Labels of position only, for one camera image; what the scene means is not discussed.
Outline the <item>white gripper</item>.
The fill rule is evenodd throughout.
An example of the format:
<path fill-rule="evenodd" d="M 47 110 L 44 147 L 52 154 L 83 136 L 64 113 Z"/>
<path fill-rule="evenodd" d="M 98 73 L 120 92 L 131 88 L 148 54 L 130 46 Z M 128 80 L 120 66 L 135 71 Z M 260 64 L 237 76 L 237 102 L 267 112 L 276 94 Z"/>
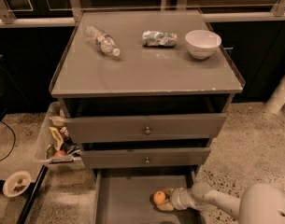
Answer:
<path fill-rule="evenodd" d="M 164 189 L 166 198 L 170 198 L 170 202 L 157 204 L 157 208 L 161 211 L 171 212 L 175 208 L 177 210 L 185 210 L 192 206 L 191 192 L 189 189 L 176 188 Z"/>

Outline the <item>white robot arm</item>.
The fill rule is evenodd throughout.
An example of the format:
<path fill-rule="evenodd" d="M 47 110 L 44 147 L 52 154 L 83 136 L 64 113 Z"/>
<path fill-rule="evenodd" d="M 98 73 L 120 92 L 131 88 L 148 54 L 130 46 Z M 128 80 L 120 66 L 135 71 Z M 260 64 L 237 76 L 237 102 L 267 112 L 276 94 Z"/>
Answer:
<path fill-rule="evenodd" d="M 218 208 L 234 224 L 285 224 L 285 75 L 266 104 L 231 106 L 195 184 L 153 201 L 162 211 Z"/>

